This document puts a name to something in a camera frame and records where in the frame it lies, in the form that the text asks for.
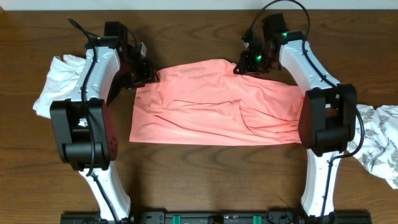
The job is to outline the pink shirt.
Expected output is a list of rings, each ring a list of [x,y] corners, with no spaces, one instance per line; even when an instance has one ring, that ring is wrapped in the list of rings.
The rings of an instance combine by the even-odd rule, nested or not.
[[[303,95],[299,87],[233,72],[224,59],[157,72],[139,88],[132,142],[211,146],[298,143]]]

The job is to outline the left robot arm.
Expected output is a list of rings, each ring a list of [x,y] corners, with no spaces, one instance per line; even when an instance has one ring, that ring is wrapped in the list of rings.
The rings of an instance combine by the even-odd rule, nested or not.
[[[108,21],[104,34],[96,35],[68,21],[88,39],[86,63],[71,93],[50,105],[50,119],[61,160],[87,181],[99,212],[64,213],[60,221],[133,223],[131,199],[115,166],[119,140],[108,106],[122,88],[136,90],[159,78],[145,44],[130,44],[133,33],[123,23]]]

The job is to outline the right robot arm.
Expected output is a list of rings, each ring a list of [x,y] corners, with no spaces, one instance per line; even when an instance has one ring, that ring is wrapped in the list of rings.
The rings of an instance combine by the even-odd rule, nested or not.
[[[309,223],[334,223],[338,167],[356,130],[355,87],[331,76],[312,52],[307,35],[289,30],[281,13],[265,17],[262,30],[263,39],[251,27],[241,36],[246,50],[234,73],[267,73],[277,63],[291,74],[303,94],[298,134],[308,164],[302,208]]]

